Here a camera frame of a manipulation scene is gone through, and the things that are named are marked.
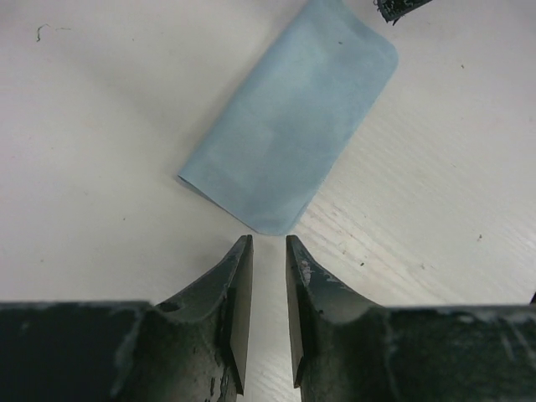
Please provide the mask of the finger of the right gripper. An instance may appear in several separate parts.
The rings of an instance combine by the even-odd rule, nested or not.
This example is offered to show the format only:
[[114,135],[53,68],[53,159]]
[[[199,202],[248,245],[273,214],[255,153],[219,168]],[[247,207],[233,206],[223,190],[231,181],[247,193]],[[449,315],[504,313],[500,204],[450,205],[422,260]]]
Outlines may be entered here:
[[374,0],[374,5],[386,23],[397,23],[406,14],[430,2],[431,0]]

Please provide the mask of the blue cleaning cloth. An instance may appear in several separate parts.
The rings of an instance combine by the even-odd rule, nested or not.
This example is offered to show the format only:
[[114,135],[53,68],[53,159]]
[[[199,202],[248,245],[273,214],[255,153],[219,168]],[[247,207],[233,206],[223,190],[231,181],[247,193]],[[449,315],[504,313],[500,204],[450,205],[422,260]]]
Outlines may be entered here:
[[289,233],[397,64],[343,2],[306,3],[179,177],[255,232]]

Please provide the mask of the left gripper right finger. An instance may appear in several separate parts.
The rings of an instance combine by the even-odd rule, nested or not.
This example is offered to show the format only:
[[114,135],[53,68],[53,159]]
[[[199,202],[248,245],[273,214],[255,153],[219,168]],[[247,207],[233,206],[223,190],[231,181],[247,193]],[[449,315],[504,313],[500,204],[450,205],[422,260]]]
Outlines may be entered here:
[[296,388],[383,388],[385,310],[286,237],[286,294]]

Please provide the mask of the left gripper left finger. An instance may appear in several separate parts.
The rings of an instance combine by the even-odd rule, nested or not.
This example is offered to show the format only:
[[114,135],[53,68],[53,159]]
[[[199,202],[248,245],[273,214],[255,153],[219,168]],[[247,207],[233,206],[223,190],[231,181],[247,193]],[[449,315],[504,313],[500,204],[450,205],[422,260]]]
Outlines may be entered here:
[[243,235],[216,266],[157,304],[176,330],[163,351],[173,365],[172,396],[244,393],[253,256],[253,237]]

